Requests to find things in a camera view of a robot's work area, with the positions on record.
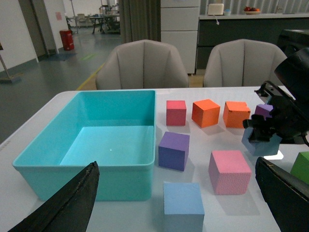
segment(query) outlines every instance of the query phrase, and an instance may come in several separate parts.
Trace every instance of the office chair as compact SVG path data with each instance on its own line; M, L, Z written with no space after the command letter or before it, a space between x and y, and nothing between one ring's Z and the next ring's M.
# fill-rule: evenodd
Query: office chair
M117 46L96 76L97 89L182 88L188 75L178 50L140 40Z
M204 87L282 85L274 74L286 55L274 44L240 39L215 46L206 66Z

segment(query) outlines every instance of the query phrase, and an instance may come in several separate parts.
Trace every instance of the wall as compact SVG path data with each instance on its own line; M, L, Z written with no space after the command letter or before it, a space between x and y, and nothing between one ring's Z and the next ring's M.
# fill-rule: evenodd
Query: wall
M201 14L206 15L208 4L217 0L201 0ZM259 8L262 13L296 14L309 11L308 0L219 0L224 9L230 9L232 14L242 14L245 6Z
M63 4L63 0L44 0L50 27L53 33L53 37L56 44L56 49L60 49L63 47L60 31L63 29L68 29L67 21L65 18L65 8ZM56 12L60 12L61 20L57 20Z
M0 0L0 54L6 67L12 68L36 59L36 53L18 0Z

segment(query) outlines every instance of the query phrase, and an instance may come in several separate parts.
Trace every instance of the white table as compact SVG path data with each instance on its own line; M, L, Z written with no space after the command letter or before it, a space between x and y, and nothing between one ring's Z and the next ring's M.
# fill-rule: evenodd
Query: white table
M255 180L257 157L252 157L241 143L244 130L227 129L222 119L225 101L245 101L254 113L256 105L262 103L254 93L256 89L258 87L158 89L152 198L144 202L96 202L87 231L163 231L163 182L167 181L200 184L205 209L203 232L279 232ZM64 92L54 97L0 145L0 231L8 231L42 204L11 163L76 93ZM191 120L191 115L192 103L203 99L212 99L221 110L218 125L201 129ZM166 100L186 100L186 126L166 127ZM184 172L157 165L158 144L166 131L190 135L189 159ZM244 195L214 195L208 175L210 154L212 150L227 149L240 150L253 172ZM280 145L284 158L273 162L290 171L298 152L307 150L305 145Z

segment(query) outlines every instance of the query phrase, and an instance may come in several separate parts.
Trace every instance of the doorway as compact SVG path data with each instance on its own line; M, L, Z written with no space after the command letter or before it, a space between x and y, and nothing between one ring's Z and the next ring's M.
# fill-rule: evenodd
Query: doorway
M43 0L18 0L38 61L56 53Z

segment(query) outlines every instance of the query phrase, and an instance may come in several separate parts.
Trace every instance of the plastic bin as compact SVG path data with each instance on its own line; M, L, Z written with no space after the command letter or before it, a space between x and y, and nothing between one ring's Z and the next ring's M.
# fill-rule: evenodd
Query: plastic bin
M63 44L63 49L65 51L70 51L74 49L74 42L72 37L72 31L71 30L61 30L60 36Z
M97 201L151 197L155 91L79 92L14 160L43 201L97 161Z

